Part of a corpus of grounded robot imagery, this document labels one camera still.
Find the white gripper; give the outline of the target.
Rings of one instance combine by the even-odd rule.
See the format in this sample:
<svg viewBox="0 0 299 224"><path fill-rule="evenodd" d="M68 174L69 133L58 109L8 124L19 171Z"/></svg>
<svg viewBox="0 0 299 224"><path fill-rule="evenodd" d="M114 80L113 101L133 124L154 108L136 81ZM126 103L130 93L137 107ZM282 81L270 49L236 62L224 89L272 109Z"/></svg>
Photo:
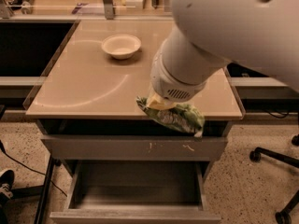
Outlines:
<svg viewBox="0 0 299 224"><path fill-rule="evenodd" d="M174 108L201 91L207 80L203 55L193 46L180 48L162 44L156 52L150 72L152 89L146 107L156 110Z"/></svg>

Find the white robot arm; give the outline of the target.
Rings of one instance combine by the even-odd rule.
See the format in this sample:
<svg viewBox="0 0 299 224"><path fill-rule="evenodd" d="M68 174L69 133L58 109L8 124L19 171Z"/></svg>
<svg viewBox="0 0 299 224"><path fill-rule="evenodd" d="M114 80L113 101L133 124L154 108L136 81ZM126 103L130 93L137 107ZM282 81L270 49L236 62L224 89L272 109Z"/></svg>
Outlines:
<svg viewBox="0 0 299 224"><path fill-rule="evenodd" d="M228 63L299 91L299 0L170 0L174 27L151 69L147 106L191 100Z"/></svg>

